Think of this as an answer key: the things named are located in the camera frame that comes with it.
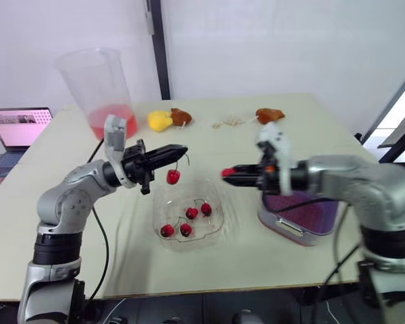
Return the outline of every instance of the white table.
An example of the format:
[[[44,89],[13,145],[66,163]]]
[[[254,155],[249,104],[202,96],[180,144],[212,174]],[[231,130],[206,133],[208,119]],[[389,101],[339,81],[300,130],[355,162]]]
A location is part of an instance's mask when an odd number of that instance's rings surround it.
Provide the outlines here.
[[[211,126],[228,117],[248,120],[258,108],[277,108],[286,114],[279,127],[290,139],[295,159],[323,154],[358,155],[368,161],[374,158],[310,94],[145,103],[137,105],[137,115],[171,107],[190,112],[195,122],[184,130],[170,128],[163,133],[154,133],[140,122],[137,135],[127,145],[133,145],[137,138],[144,139],[148,150],[169,143],[188,145],[191,166],[181,162],[180,181],[191,181],[195,175],[213,181],[222,192],[224,232],[215,246],[186,252],[168,250],[152,228],[153,195],[143,196],[137,188],[119,188],[96,203],[111,249],[107,278],[97,297],[321,283],[333,267],[331,237],[314,247],[285,239],[258,220],[259,193],[255,189],[235,188],[219,177],[224,167],[260,159],[254,140],[262,126],[257,122],[220,129]],[[74,167],[85,163],[96,144],[82,113],[66,107],[0,186],[0,300],[20,298],[36,238],[37,199]],[[103,150],[97,158],[104,158]],[[151,184],[153,192],[165,184],[168,169],[156,172],[157,180]],[[351,213],[340,237],[341,254],[358,239],[357,223]],[[91,216],[84,231],[81,256],[79,279],[86,282],[89,295],[98,283],[105,260],[105,245]],[[359,258],[356,254],[344,266],[346,281],[356,280],[354,263]]]

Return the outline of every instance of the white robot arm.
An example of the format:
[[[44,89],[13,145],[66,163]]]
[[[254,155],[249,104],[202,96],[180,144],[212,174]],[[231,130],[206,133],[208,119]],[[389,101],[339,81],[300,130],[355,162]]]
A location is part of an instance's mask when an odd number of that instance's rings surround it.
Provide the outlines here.
[[[284,154],[288,145],[277,126],[269,123],[261,133],[261,162],[236,165],[223,179],[269,194],[292,188],[351,204],[362,234],[364,261],[358,269],[364,300],[380,306],[387,323],[405,323],[405,168],[349,155],[311,157],[291,168]]]

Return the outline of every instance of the red liquid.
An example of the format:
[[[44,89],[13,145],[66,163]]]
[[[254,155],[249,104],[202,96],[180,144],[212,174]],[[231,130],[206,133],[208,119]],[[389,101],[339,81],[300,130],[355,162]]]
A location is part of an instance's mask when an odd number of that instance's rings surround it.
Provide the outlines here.
[[[136,133],[138,126],[134,113],[130,110],[129,105],[108,105],[96,109],[88,115],[88,125],[92,128],[94,135],[98,140],[103,138],[105,120],[108,115],[116,115],[128,121],[127,137]]]

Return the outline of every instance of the cherry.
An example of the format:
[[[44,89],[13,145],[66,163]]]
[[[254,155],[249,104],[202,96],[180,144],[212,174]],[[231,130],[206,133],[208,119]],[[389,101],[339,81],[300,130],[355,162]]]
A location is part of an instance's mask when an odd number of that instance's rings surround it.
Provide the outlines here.
[[[189,207],[186,209],[186,217],[189,219],[195,219],[198,215],[198,209]]]
[[[210,216],[211,215],[211,206],[205,202],[201,205],[201,211],[204,215]]]
[[[236,169],[234,169],[233,167],[227,168],[227,169],[223,169],[222,172],[221,172],[221,176],[222,176],[223,178],[226,178],[226,177],[232,175],[232,174],[235,173],[235,172],[236,172]]]
[[[173,235],[173,234],[174,234],[174,227],[172,227],[170,224],[167,224],[167,225],[162,226],[162,228],[161,228],[161,235],[162,235],[164,238],[168,238],[168,237],[170,237],[170,236]]]
[[[187,224],[187,223],[182,224],[182,225],[180,226],[180,233],[182,233],[182,235],[183,235],[185,238],[187,238],[187,237],[190,235],[190,233],[192,233],[192,226],[190,226],[190,225]]]
[[[176,184],[180,179],[180,171],[177,170],[168,170],[167,182],[169,184]]]

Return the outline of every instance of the laptop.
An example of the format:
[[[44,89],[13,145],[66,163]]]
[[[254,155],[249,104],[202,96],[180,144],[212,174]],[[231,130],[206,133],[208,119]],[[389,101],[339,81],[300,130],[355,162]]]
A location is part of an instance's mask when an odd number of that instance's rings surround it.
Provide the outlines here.
[[[6,150],[0,157],[3,171],[18,163],[52,118],[48,108],[0,109],[0,141]]]

